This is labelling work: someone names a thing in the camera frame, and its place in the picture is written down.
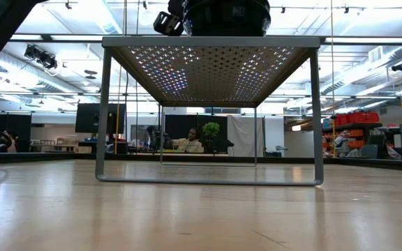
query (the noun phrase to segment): shelf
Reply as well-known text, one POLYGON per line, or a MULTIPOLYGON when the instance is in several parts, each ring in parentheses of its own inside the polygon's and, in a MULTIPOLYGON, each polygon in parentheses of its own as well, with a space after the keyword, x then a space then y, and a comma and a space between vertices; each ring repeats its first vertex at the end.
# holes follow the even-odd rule
POLYGON ((320 46, 314 37, 104 37, 153 98, 170 107, 257 107, 320 46))
MULTIPOLYGON (((347 130, 347 129, 372 129, 372 128, 377 128, 381 127, 381 123, 352 123, 352 124, 347 124, 347 125, 340 125, 336 126, 335 131, 339 130, 347 130)), ((333 128, 323 128, 322 132, 333 132, 333 128)))

